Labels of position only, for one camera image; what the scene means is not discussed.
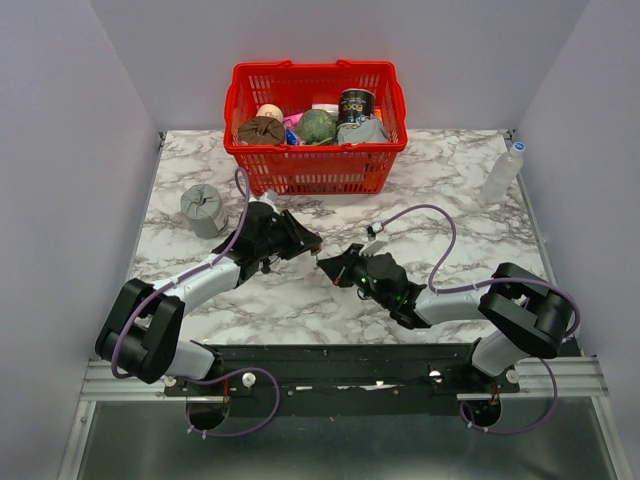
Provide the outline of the black head key bunch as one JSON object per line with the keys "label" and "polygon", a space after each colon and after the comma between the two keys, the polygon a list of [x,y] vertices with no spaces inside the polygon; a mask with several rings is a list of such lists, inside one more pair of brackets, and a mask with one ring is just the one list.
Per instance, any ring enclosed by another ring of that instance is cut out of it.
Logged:
{"label": "black head key bunch", "polygon": [[263,274],[269,274],[271,272],[271,260],[269,258],[262,261],[261,272]]}

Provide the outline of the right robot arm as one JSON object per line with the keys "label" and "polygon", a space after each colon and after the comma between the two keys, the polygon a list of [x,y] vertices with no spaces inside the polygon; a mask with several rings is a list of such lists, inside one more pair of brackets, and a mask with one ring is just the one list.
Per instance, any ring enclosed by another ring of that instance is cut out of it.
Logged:
{"label": "right robot arm", "polygon": [[472,345],[459,370],[462,384],[474,392],[522,359],[556,357],[579,320],[569,294],[513,263],[500,264],[488,280],[441,290],[410,281],[391,254],[372,255],[360,244],[319,260],[318,266],[335,286],[357,288],[409,330],[451,321],[491,322],[496,331]]}

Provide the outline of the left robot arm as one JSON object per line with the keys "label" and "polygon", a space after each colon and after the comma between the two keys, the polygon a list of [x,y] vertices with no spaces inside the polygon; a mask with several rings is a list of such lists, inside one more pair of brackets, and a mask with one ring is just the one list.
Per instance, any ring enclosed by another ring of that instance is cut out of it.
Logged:
{"label": "left robot arm", "polygon": [[222,380],[213,351],[179,339],[185,316],[213,297],[234,290],[274,259],[315,253],[321,237],[293,215],[266,201],[245,206],[238,228],[202,262],[177,276],[121,288],[97,337],[95,352],[113,373],[151,384],[163,376],[187,378],[201,395]]}

